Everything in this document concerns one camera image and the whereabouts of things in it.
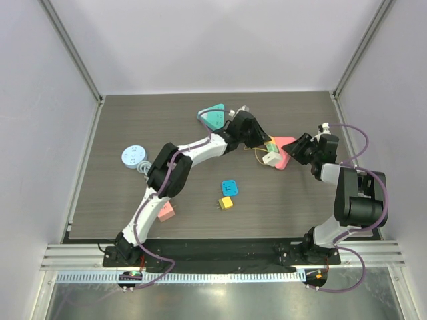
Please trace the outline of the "green charger plug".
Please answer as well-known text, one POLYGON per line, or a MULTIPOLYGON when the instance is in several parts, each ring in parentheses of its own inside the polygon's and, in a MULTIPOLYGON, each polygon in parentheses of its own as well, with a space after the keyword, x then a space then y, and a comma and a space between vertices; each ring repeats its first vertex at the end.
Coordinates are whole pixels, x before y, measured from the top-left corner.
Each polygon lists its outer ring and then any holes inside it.
POLYGON ((274 153, 279 153, 278 147, 275 143, 273 142, 267 142, 264 144, 266 147, 266 150, 268 152, 274 152, 274 153))

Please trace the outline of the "pink triangular power strip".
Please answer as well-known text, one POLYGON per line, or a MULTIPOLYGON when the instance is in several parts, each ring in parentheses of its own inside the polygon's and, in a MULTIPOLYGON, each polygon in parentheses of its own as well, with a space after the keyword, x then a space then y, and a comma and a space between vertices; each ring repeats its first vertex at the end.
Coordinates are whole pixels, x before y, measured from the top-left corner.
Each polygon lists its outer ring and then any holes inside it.
POLYGON ((282 156, 282 160, 279 163, 277 163, 275 166, 277 170, 284 170, 289 160, 291 159, 290 155, 288 155, 282 149, 282 147, 285 145, 289 145, 290 143, 293 143, 295 140, 296 138, 293 138, 293 137, 272 137, 272 142, 276 144, 280 152, 280 155, 282 156))

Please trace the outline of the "white charger plug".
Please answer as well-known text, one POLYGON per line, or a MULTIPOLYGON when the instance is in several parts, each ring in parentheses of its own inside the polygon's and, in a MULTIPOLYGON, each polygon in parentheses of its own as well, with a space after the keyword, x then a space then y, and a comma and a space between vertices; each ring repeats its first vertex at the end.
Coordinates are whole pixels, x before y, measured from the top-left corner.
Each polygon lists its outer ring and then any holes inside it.
POLYGON ((278 163, 282 161, 282 156, 279 153, 270 151, 262 157, 262 161, 264 165, 275 167, 278 163))

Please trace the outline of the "teal triangular power strip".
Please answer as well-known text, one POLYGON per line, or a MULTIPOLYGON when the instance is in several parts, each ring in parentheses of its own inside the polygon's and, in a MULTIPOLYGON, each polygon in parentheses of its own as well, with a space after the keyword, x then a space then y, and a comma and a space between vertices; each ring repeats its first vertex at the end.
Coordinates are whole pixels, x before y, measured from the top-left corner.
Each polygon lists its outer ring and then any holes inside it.
POLYGON ((224 104, 217 104, 197 112, 197 119, 202 122, 209 132, 221 129, 226 124, 229 115, 224 104))

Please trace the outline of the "blue plug adapter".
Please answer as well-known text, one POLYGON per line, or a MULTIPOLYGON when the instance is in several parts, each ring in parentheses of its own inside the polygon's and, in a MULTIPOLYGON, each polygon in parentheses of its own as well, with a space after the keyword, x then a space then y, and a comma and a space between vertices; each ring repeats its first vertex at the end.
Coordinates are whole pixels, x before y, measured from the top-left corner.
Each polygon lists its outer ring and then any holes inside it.
POLYGON ((235 180, 222 181, 221 190, 224 197, 234 197, 238 194, 238 185, 235 180))

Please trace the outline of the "yellow plug adapter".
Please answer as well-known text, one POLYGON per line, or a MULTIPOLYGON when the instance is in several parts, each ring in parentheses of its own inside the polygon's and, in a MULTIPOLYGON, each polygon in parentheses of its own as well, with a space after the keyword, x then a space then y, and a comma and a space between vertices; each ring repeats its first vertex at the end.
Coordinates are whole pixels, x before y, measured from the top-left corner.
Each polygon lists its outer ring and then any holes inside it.
POLYGON ((222 197, 218 200, 218 208, 220 208, 222 211, 231 209, 233 206, 234 203, 231 197, 222 197))

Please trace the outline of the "pink cube socket adapter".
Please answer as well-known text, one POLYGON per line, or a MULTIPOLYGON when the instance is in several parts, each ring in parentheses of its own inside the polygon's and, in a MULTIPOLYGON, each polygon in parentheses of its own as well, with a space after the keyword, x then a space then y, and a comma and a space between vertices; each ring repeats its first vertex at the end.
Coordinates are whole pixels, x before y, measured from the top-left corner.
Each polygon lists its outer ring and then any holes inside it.
POLYGON ((167 221, 168 219, 175 216, 175 210, 171 203, 168 201, 160 210, 160 212, 157 214, 157 218, 161 221, 167 221))

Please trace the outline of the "light blue round power strip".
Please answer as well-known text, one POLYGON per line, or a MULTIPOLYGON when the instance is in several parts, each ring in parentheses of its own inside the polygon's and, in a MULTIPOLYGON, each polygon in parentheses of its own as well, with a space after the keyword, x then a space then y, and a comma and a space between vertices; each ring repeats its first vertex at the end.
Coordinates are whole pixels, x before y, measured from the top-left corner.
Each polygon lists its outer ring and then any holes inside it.
POLYGON ((121 154, 121 161, 128 169, 136 169, 147 159, 147 151, 141 145, 127 147, 121 154))

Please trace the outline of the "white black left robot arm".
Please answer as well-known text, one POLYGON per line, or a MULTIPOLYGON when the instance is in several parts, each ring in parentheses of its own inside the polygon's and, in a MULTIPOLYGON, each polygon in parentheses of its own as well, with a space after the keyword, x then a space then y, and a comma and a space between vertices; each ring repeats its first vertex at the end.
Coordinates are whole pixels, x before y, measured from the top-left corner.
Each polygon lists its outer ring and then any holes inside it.
POLYGON ((176 146, 163 146, 148 171, 147 188, 129 224, 114 241, 117 256, 132 267, 141 260, 141 245, 164 205, 185 187, 191 169, 214 157, 221 157, 241 144, 254 148, 271 141, 257 119, 248 111, 239 110, 206 138, 176 146))

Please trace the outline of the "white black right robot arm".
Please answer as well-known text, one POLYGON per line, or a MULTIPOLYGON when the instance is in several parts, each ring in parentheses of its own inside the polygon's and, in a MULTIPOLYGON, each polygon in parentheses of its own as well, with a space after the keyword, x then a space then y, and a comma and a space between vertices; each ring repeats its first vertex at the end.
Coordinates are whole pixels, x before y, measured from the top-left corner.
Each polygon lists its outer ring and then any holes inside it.
POLYGON ((336 163, 339 138, 330 133, 316 137, 304 133, 282 149, 301 165, 310 165, 311 174, 336 187, 333 215, 312 227, 302 242, 293 247, 298 259, 321 264, 336 254, 335 245, 350 234, 371 225, 383 226, 388 219, 384 210, 386 175, 366 172, 336 163))

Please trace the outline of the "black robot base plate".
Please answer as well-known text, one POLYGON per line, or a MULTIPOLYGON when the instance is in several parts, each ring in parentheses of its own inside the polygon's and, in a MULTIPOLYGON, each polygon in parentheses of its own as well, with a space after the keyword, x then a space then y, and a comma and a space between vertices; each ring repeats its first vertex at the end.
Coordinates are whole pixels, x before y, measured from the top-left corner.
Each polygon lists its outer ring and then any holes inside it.
POLYGON ((255 261, 292 265, 339 265, 337 249, 316 247, 303 238, 241 238, 241 239, 149 239, 143 246, 127 245, 123 239, 105 248, 104 267, 166 266, 159 256, 176 261, 176 268, 207 263, 209 267, 230 266, 232 263, 255 261))

